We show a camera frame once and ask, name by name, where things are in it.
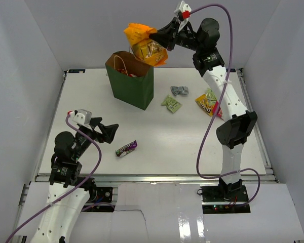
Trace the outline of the grey snack packet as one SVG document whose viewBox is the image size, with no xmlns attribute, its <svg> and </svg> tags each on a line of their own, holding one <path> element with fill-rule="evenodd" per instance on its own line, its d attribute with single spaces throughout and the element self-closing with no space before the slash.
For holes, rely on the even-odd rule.
<svg viewBox="0 0 304 243">
<path fill-rule="evenodd" d="M 170 90 L 174 96 L 177 96 L 177 95 L 186 96 L 189 94 L 189 89 L 187 86 L 180 86 L 180 87 L 171 86 Z"/>
</svg>

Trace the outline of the light green snack packet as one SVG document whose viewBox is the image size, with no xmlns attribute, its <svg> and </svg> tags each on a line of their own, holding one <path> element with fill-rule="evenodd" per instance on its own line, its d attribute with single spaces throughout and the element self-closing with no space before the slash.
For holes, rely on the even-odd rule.
<svg viewBox="0 0 304 243">
<path fill-rule="evenodd" d="M 172 113 L 175 113 L 182 107 L 182 104 L 174 99 L 171 95 L 167 95 L 167 97 L 161 103 L 161 106 L 166 106 L 168 110 L 170 110 Z"/>
</svg>

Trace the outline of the pink candy packet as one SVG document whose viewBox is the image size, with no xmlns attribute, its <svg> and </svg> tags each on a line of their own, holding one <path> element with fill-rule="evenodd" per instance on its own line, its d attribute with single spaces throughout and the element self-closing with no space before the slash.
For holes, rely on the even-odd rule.
<svg viewBox="0 0 304 243">
<path fill-rule="evenodd" d="M 214 106 L 213 106 L 213 109 L 212 109 L 213 114 L 217 110 L 217 107 L 218 107 L 218 102 L 216 101 L 215 104 L 214 104 Z M 216 116 L 219 117 L 220 119 L 222 119 L 222 110 L 221 110 L 221 108 L 218 109 Z"/>
</svg>

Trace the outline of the red snack bag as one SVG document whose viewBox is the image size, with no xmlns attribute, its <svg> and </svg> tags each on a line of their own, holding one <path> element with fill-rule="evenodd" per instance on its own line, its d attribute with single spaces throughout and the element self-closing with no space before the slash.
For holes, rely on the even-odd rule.
<svg viewBox="0 0 304 243">
<path fill-rule="evenodd" d="M 136 75 L 132 74 L 132 73 L 129 73 L 126 69 L 124 68 L 116 68 L 116 71 L 121 73 L 121 74 L 124 74 L 124 75 L 127 75 L 129 77 L 136 77 Z"/>
</svg>

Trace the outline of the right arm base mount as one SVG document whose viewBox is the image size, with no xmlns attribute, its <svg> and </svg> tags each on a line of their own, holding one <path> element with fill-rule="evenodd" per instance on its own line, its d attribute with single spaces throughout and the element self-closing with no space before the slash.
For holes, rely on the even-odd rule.
<svg viewBox="0 0 304 243">
<path fill-rule="evenodd" d="M 248 193 L 243 180 L 226 184 L 219 178 L 218 185 L 202 186 L 197 190 L 202 199 L 203 214 L 246 214 L 251 213 Z"/>
</svg>

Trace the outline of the orange candy bag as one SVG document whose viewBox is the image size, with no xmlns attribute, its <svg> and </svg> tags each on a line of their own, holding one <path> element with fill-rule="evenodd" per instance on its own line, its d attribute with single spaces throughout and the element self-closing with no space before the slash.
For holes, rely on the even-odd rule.
<svg viewBox="0 0 304 243">
<path fill-rule="evenodd" d="M 167 50 L 149 38 L 149 35 L 154 33 L 157 33 L 155 28 L 138 23 L 129 23 L 124 30 L 130 48 L 137 59 L 150 66 L 165 65 L 168 59 Z"/>
</svg>

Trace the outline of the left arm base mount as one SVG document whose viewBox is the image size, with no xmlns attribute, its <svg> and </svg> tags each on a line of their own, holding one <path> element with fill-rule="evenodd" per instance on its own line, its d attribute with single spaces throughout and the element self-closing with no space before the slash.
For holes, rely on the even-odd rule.
<svg viewBox="0 0 304 243">
<path fill-rule="evenodd" d="M 94 204 L 94 203 L 112 203 L 112 197 L 113 197 L 113 187 L 97 187 L 97 197 L 94 199 L 93 202 L 89 203 Z M 89 209 L 86 210 L 86 212 L 104 212 L 104 213 L 112 213 L 113 208 L 108 205 L 98 205 L 98 206 L 93 206 L 90 207 Z"/>
</svg>

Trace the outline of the purple candy wrapper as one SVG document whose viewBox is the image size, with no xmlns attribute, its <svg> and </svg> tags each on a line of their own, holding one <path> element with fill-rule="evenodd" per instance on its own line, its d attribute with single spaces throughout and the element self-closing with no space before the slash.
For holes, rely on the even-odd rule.
<svg viewBox="0 0 304 243">
<path fill-rule="evenodd" d="M 133 152 L 137 147 L 137 141 L 134 140 L 129 144 L 124 145 L 123 147 L 119 148 L 115 151 L 117 157 L 123 157 L 131 152 Z"/>
</svg>

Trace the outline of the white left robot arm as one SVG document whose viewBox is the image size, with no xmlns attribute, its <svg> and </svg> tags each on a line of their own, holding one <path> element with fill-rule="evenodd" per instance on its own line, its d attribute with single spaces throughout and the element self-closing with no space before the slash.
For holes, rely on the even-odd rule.
<svg viewBox="0 0 304 243">
<path fill-rule="evenodd" d="M 105 126 L 102 118 L 77 122 L 75 134 L 64 131 L 55 137 L 46 207 L 31 242 L 69 242 L 72 229 L 85 205 L 110 203 L 109 192 L 97 187 L 91 175 L 80 176 L 80 157 L 91 144 L 110 144 L 117 124 Z"/>
</svg>

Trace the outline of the yellow M&M's bag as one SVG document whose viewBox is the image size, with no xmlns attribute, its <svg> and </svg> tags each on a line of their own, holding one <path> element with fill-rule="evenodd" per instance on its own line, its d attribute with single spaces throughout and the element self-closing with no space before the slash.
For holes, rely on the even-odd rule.
<svg viewBox="0 0 304 243">
<path fill-rule="evenodd" d="M 213 116 L 213 108 L 216 104 L 216 98 L 213 99 L 210 95 L 203 94 L 195 102 L 206 112 L 209 116 Z"/>
</svg>

